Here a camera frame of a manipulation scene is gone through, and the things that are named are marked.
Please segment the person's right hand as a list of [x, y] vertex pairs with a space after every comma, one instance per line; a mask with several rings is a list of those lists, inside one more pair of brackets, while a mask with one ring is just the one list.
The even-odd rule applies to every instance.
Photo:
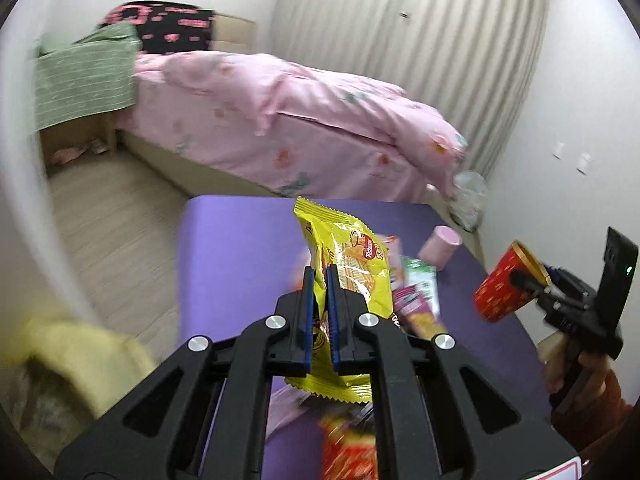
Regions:
[[[559, 392], [564, 385], [564, 378], [570, 366], [567, 363], [569, 343], [567, 336], [561, 332], [555, 332], [538, 344], [538, 356], [544, 363], [544, 382], [550, 393]], [[585, 387], [580, 390], [579, 396], [584, 399], [592, 396], [597, 398], [606, 389], [606, 378], [611, 369], [610, 358], [582, 352], [578, 356], [578, 362], [590, 373], [590, 377]]]

